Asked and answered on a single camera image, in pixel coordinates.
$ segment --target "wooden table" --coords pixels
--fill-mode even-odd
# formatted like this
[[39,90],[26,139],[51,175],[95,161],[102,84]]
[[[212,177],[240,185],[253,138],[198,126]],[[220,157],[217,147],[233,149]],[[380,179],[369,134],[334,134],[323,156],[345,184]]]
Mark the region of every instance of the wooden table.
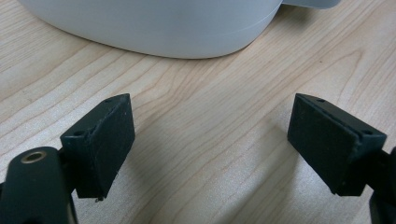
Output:
[[0,3],[0,178],[21,152],[129,92],[136,139],[108,197],[80,223],[370,223],[288,143],[296,92],[322,97],[396,146],[396,3],[282,7],[252,44],[207,60],[114,49]]

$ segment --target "wood grain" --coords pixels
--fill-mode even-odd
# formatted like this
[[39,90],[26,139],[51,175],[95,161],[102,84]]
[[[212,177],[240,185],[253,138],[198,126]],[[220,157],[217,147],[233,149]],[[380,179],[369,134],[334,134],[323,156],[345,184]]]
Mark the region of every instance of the wood grain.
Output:
[[283,6],[246,48],[206,60],[114,49],[0,2],[0,179],[24,150],[129,92],[136,140],[80,223],[370,223],[367,188],[341,198],[286,139],[296,92],[387,133],[396,146],[396,3]]

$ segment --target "textured black pad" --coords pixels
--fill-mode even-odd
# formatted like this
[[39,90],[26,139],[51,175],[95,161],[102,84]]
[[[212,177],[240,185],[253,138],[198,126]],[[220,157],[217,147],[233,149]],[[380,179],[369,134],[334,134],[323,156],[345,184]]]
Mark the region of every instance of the textured black pad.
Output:
[[317,97],[296,94],[288,139],[308,164],[340,196],[361,195],[368,160],[387,136]]
[[104,198],[134,141],[129,94],[104,100],[61,136],[79,198]]

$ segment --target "white container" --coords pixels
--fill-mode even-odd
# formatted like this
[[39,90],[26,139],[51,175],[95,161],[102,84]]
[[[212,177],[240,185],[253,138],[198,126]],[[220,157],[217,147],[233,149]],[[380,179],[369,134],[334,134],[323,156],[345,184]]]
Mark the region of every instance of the white container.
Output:
[[327,8],[340,0],[20,0],[66,32],[136,52],[211,58],[253,41],[281,4]]

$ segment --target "black plastic part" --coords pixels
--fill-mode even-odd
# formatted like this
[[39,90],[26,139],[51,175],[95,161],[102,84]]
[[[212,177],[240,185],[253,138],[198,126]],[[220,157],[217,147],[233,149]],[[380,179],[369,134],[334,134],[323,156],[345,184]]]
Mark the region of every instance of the black plastic part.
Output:
[[134,141],[129,94],[108,98],[61,136],[79,198],[107,196]]
[[11,161],[0,200],[0,223],[77,223],[55,148],[34,148]]
[[373,224],[396,223],[396,207],[385,202],[375,192],[370,199],[370,215]]
[[387,136],[317,97],[296,94],[288,139],[340,196],[359,196]]

